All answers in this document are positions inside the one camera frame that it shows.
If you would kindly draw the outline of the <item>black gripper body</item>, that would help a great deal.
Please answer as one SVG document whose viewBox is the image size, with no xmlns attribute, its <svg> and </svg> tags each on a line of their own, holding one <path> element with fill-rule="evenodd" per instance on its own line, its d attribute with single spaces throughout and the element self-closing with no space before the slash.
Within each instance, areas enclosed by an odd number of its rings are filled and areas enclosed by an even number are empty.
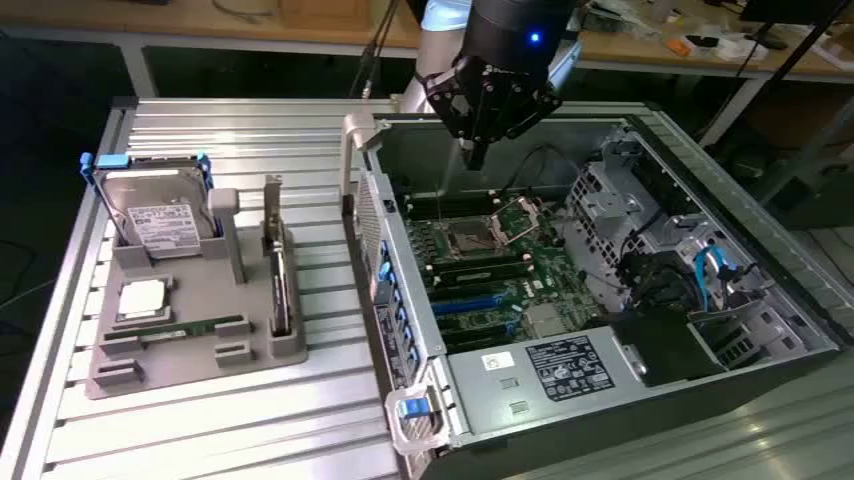
<svg viewBox="0 0 854 480">
<path fill-rule="evenodd" d="M 489 67 L 558 87 L 550 66 L 566 41 L 574 1 L 475 1 L 458 54 L 458 82 L 483 84 Z"/>
</svg>

